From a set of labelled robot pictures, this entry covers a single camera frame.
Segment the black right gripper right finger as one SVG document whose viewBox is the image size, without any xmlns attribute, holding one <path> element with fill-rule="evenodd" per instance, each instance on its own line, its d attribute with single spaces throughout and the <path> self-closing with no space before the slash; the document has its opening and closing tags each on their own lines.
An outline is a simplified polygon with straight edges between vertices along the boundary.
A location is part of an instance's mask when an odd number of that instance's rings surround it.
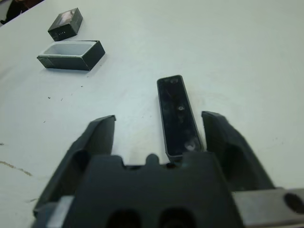
<svg viewBox="0 0 304 228">
<path fill-rule="evenodd" d="M 215 154 L 232 191 L 275 189 L 246 139 L 225 116 L 203 111 L 201 117 L 207 151 Z"/>
</svg>

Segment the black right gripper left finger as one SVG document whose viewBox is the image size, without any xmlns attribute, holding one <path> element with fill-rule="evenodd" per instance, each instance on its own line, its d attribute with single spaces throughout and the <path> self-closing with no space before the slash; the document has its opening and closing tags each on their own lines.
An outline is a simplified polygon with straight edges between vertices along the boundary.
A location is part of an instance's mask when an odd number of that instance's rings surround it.
<svg viewBox="0 0 304 228">
<path fill-rule="evenodd" d="M 43 206 L 73 195 L 81 182 L 90 160 L 96 155 L 110 155 L 114 141 L 116 117 L 109 115 L 91 121 L 84 132 L 72 143 L 56 168 L 35 207 L 34 217 Z"/>
</svg>

